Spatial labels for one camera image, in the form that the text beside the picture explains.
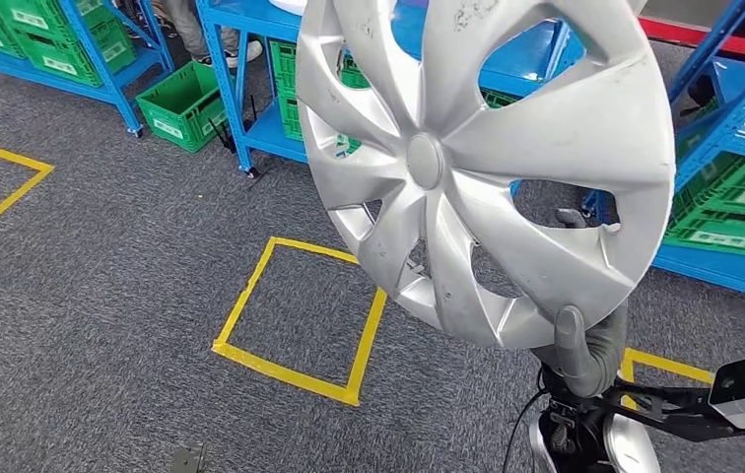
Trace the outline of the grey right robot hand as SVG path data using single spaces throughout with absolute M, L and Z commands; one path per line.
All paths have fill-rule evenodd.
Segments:
M 568 389 L 591 398 L 609 389 L 617 377 L 627 339 L 628 305 L 622 303 L 590 328 L 580 309 L 563 307 L 554 324 L 554 343 L 532 354 L 561 376 Z

